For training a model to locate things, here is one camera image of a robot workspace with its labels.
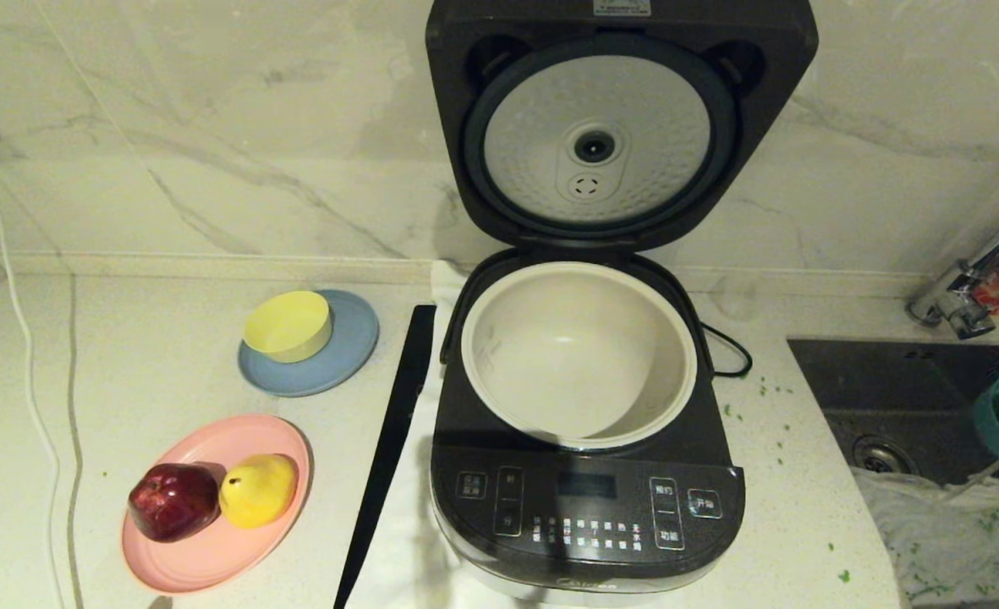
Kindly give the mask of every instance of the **white cable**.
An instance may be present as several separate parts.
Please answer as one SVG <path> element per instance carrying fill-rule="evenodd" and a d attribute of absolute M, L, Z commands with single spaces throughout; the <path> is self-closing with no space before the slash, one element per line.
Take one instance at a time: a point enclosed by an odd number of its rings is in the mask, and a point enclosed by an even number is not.
<path fill-rule="evenodd" d="M 36 428 L 36 434 L 40 436 L 44 452 L 47 453 L 47 458 L 49 458 L 52 489 L 47 494 L 47 516 L 46 520 L 44 520 L 44 554 L 47 555 L 47 566 L 49 566 L 49 574 L 52 578 L 52 590 L 55 590 L 55 606 L 63 609 L 63 590 L 59 587 L 59 575 L 55 567 L 55 552 L 52 551 L 52 548 L 55 547 L 52 543 L 52 517 L 55 513 L 55 492 L 59 486 L 59 455 L 55 452 L 55 446 L 47 434 L 47 428 L 44 427 L 44 419 L 40 415 L 40 409 L 36 407 L 36 396 L 34 396 L 34 387 L 32 386 L 32 354 L 34 354 L 34 351 L 32 351 L 32 332 L 29 332 L 29 324 L 26 323 L 25 315 L 22 312 L 22 302 L 19 301 L 19 293 L 17 293 L 17 288 L 14 286 L 14 270 L 11 269 L 11 257 L 9 257 L 7 250 L 7 231 L 3 228 L 3 219 L 1 216 L 0 251 L 3 254 L 3 269 L 7 271 L 7 285 L 9 290 L 11 290 L 11 305 L 14 307 L 14 315 L 19 319 L 19 326 L 22 326 L 22 336 L 25 337 L 26 405 L 29 408 L 29 416 L 32 417 L 32 423 L 34 423 Z"/>

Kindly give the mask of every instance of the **label sticker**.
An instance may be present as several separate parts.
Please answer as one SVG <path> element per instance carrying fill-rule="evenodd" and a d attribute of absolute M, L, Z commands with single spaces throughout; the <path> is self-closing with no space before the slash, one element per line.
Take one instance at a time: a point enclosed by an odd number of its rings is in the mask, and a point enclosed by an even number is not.
<path fill-rule="evenodd" d="M 593 16 L 596 17 L 647 17 L 650 15 L 650 0 L 593 0 Z"/>

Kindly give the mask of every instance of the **pink plate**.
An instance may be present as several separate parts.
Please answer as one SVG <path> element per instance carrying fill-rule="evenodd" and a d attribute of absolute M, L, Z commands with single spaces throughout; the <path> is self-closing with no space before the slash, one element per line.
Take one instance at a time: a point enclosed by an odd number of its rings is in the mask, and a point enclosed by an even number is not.
<path fill-rule="evenodd" d="M 231 469 L 253 454 L 277 453 L 297 465 L 293 502 L 266 527 L 239 529 L 218 517 L 185 540 L 162 544 L 146 539 L 124 512 L 124 558 L 144 585 L 160 594 L 209 590 L 254 567 L 293 528 L 307 497 L 310 459 L 297 429 L 275 416 L 250 414 L 219 420 L 186 436 L 158 463 L 205 462 Z"/>

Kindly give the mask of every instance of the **pear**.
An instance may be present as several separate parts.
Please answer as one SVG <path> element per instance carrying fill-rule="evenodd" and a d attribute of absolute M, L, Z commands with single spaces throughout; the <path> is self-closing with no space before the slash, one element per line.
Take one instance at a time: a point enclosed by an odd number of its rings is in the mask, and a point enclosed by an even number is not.
<path fill-rule="evenodd" d="M 278 520 L 293 502 L 297 469 L 285 455 L 251 455 L 225 474 L 217 502 L 229 523 L 256 529 Z"/>

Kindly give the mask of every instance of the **plate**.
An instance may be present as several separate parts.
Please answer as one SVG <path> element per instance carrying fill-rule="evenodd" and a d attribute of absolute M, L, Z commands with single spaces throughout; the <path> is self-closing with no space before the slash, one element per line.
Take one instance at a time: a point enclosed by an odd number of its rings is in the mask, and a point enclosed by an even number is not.
<path fill-rule="evenodd" d="M 379 340 L 379 316 L 371 305 L 340 289 L 318 293 L 330 304 L 330 342 L 318 354 L 292 364 L 272 361 L 240 342 L 239 371 L 253 387 L 283 398 L 310 396 L 340 385 L 371 357 Z"/>
<path fill-rule="evenodd" d="M 124 559 L 134 576 L 155 592 L 181 595 L 209 590 L 258 564 L 293 528 L 307 497 L 310 455 L 297 428 L 275 416 L 250 414 L 219 420 L 186 436 L 158 463 L 213 463 L 231 469 L 253 454 L 277 453 L 297 465 L 293 502 L 278 520 L 240 529 L 218 517 L 185 540 L 157 543 L 124 513 Z"/>

